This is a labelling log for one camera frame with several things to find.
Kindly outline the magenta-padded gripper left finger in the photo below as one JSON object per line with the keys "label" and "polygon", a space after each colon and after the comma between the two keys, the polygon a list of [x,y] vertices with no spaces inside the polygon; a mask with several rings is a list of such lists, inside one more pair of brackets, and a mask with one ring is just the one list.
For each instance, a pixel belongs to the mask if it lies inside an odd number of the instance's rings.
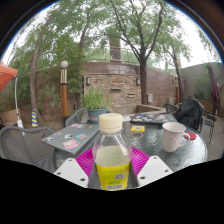
{"label": "magenta-padded gripper left finger", "polygon": [[77,158],[66,159],[54,174],[78,186],[93,188],[96,184],[96,169],[92,149],[88,149]]}

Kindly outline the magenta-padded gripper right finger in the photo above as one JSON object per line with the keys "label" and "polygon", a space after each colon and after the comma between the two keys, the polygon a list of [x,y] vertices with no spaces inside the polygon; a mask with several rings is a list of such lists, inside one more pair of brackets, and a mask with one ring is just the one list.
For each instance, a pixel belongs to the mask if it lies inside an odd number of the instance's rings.
{"label": "magenta-padded gripper right finger", "polygon": [[143,187],[172,173],[173,171],[158,156],[148,156],[141,150],[132,148],[131,187]]}

